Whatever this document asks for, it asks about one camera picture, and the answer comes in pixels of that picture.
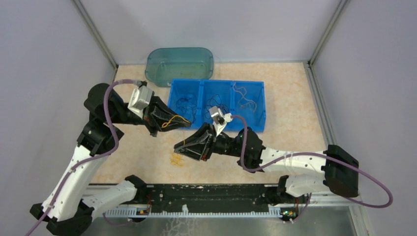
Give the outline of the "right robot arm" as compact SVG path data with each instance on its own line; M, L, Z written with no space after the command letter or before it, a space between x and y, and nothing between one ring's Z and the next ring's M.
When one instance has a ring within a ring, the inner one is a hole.
M207 161L212 154L227 155L237 157L237 164L249 173L279 173L277 197L284 203L307 193L326 191L345 198L358 196L358 161L337 145L318 152L277 150L264 146L250 127L232 138L204 123L193 135L175 144L174 152L196 161Z

